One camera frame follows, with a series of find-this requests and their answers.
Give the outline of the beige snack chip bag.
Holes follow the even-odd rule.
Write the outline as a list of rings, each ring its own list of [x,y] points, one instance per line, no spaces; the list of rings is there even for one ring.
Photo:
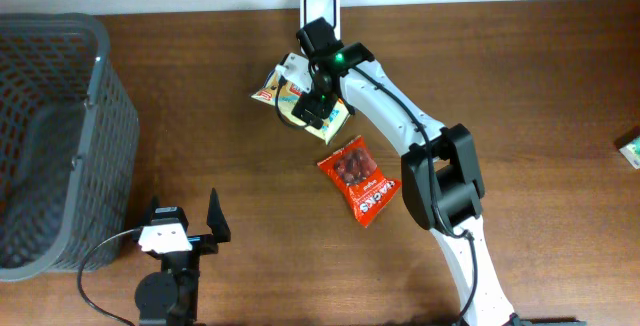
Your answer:
[[[287,78],[282,77],[274,68],[264,85],[253,93],[251,98],[270,106],[274,106],[277,101],[279,113],[287,124],[297,128],[307,124],[307,132],[329,145],[350,116],[347,107],[338,100],[329,116],[318,123],[318,128],[312,124],[315,121],[312,115],[305,120],[297,118],[292,113],[295,104],[301,96],[311,91],[308,60],[304,56],[289,53],[279,64],[288,66]]]

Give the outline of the red Hacks candy bag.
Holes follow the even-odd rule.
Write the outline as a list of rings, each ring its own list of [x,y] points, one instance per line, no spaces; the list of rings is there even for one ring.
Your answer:
[[[400,180],[378,167],[362,136],[317,163],[343,193],[355,219],[368,227],[400,190]]]

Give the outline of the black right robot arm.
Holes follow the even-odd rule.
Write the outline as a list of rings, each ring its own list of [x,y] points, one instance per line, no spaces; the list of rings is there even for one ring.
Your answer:
[[[337,101],[366,116],[401,158],[402,197],[414,221],[438,243],[451,272],[461,309],[459,325],[517,325],[484,235],[485,195],[470,131],[420,110],[387,77],[363,44],[346,45],[318,18],[296,34],[308,59],[310,90],[299,117],[326,118]]]

